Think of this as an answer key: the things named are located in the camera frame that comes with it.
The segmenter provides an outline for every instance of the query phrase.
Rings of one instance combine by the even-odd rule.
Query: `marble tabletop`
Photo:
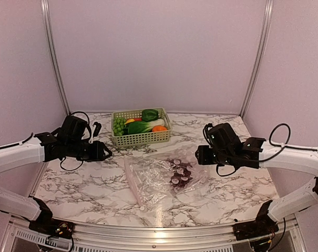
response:
[[[209,166],[209,181],[195,191],[166,197],[152,209],[141,211],[130,190],[124,169],[124,156],[149,156],[193,144],[206,144],[203,127],[212,122],[228,122],[241,140],[249,137],[242,119],[233,115],[169,114],[173,131],[166,143],[117,149],[111,141],[111,115],[89,114],[91,123],[102,128],[103,141],[113,157],[104,162],[84,163],[74,172],[48,164],[35,197],[43,200],[55,218],[69,221],[137,227],[185,227],[245,221],[256,217],[265,201],[278,195],[267,169],[242,167],[235,174],[220,177]],[[63,166],[73,169],[78,161],[67,159]]]

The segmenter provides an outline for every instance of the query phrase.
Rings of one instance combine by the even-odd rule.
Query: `table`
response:
[[[228,122],[241,140],[249,132],[242,119],[234,115],[175,114],[169,118],[173,131],[167,143],[117,149],[111,142],[111,114],[89,114],[91,123],[102,128],[97,139],[105,142],[113,157],[104,162],[84,163],[74,172],[52,161],[43,174],[36,198],[43,200],[55,218],[73,222],[130,227],[188,227],[232,223],[256,217],[265,201],[278,198],[267,169],[242,167],[235,174],[219,177],[210,166],[209,183],[176,197],[165,198],[149,211],[141,211],[124,171],[124,155],[147,156],[194,144],[206,144],[203,127],[212,122]],[[75,168],[78,161],[67,159],[64,166]]]

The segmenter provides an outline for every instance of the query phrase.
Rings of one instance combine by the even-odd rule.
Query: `clear plastic bag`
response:
[[[194,145],[148,157],[124,157],[128,183],[138,204],[152,208],[165,197],[193,191],[208,182],[206,166],[197,163]]]

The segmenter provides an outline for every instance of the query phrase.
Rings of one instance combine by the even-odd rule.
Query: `plastic basket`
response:
[[[124,117],[126,119],[141,118],[141,113],[143,110],[144,109],[112,113],[111,128],[113,129],[113,123],[115,118],[120,118],[120,117]],[[159,117],[165,121],[165,126],[168,130],[141,133],[141,134],[132,134],[132,135],[122,135],[122,136],[115,136],[112,130],[112,140],[115,143],[115,145],[117,147],[128,147],[128,146],[135,146],[135,145],[168,142],[170,139],[170,132],[172,129],[168,115],[164,108],[155,108],[155,110],[159,111]]]

